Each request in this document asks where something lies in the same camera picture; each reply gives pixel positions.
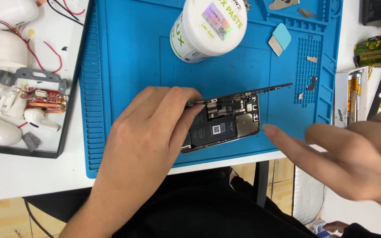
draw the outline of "gray plastic part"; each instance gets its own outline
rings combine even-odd
[[[0,70],[0,83],[11,87],[16,83],[17,76],[11,72]]]
[[[44,74],[45,77],[40,77],[34,75],[34,73],[41,73]],[[39,69],[30,69],[30,68],[19,68],[16,71],[16,75],[18,78],[24,78],[24,79],[32,79],[36,81],[44,81],[44,82],[52,82],[52,83],[59,83],[58,85],[58,91],[60,93],[64,93],[67,90],[67,79],[61,77],[58,74],[39,70]]]
[[[30,150],[30,152],[33,152],[35,149],[38,148],[39,144],[41,143],[41,140],[37,138],[34,134],[27,132],[22,136],[23,141],[26,143],[26,146]]]

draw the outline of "white table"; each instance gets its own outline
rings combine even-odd
[[[87,4],[82,4],[82,2],[80,2],[80,7],[72,10],[75,11],[83,9],[86,5]],[[51,9],[49,9],[47,5],[41,6],[40,10],[44,12],[42,17],[44,19],[47,17],[52,17],[51,20],[57,19],[57,21],[62,21],[62,24],[71,24],[70,27],[73,27],[74,30],[73,33],[69,33],[69,50],[74,50],[75,48],[78,49],[81,35],[77,34],[78,32],[81,32],[81,26],[73,22],[66,21],[57,15],[53,15],[53,12],[51,12]],[[358,12],[359,1],[344,1],[339,57],[337,62],[338,71],[354,67],[352,56],[353,47],[356,43],[371,36],[381,34],[381,29],[379,28],[364,27],[359,25]],[[55,29],[55,26],[59,26],[59,24],[60,22],[56,22],[56,24],[53,25],[53,32],[56,30],[60,31],[59,28]],[[57,36],[47,34],[45,37],[52,37],[53,39],[51,42],[54,42],[56,41],[56,38],[54,37]],[[61,49],[61,47],[62,43],[56,45],[57,49]],[[69,56],[66,60],[67,63],[65,63],[64,66],[64,69],[68,69],[68,71],[71,72],[70,74],[74,71],[74,58],[74,56]],[[374,74],[375,75],[373,75],[369,83],[371,85],[368,90],[369,98],[372,98],[375,93],[378,81],[380,79],[378,75],[381,75],[381,72],[380,70],[376,70]],[[86,177],[84,157],[80,91],[79,88],[77,88],[73,113],[68,128],[68,135],[63,154],[57,159],[42,159],[0,154],[0,199],[90,187],[93,185],[94,180]],[[283,157],[285,157],[285,155],[280,151],[271,152],[206,164],[174,168],[171,169],[170,174],[272,160]]]

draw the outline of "right hand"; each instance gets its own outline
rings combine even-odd
[[[296,166],[341,197],[381,204],[381,113],[346,129],[311,125],[305,132],[306,143],[317,144],[328,153],[318,152],[275,126],[264,125],[263,129]]]

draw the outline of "blue plastic pry tool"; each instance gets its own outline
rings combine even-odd
[[[277,56],[280,56],[289,45],[291,39],[292,37],[290,36],[289,31],[286,29],[286,26],[283,23],[280,23],[273,31],[273,36],[268,41],[268,44],[271,46]]]

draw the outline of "phone display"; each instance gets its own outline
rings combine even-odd
[[[282,84],[188,102],[187,107],[198,103],[206,106],[193,120],[180,152],[186,154],[256,135],[261,128],[258,93],[291,85]]]

